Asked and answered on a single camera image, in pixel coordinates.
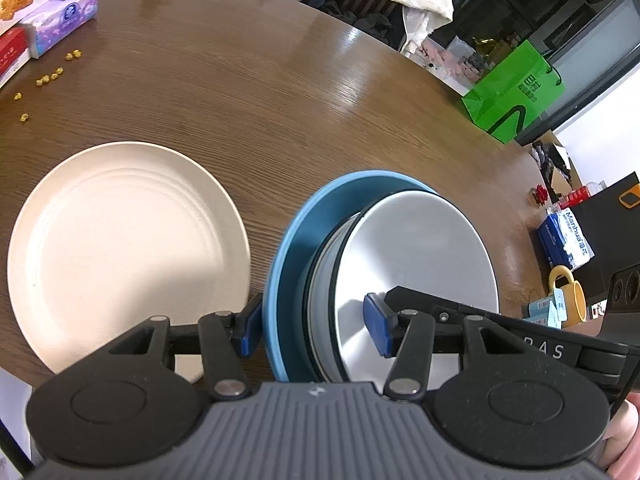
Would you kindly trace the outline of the right hand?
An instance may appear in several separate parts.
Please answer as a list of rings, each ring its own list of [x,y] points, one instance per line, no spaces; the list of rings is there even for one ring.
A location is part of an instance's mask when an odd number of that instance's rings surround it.
[[[606,428],[599,467],[613,479],[640,478],[639,408],[639,393],[629,393]]]

